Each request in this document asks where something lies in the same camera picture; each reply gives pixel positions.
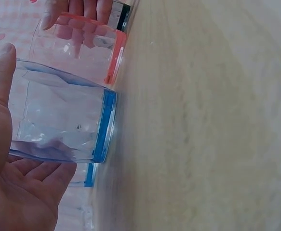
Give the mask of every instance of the wooden table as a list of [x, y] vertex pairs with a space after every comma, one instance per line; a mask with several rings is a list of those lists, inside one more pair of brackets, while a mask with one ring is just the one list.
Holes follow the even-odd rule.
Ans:
[[281, 231], [281, 13], [140, 0], [98, 171], [98, 231]]

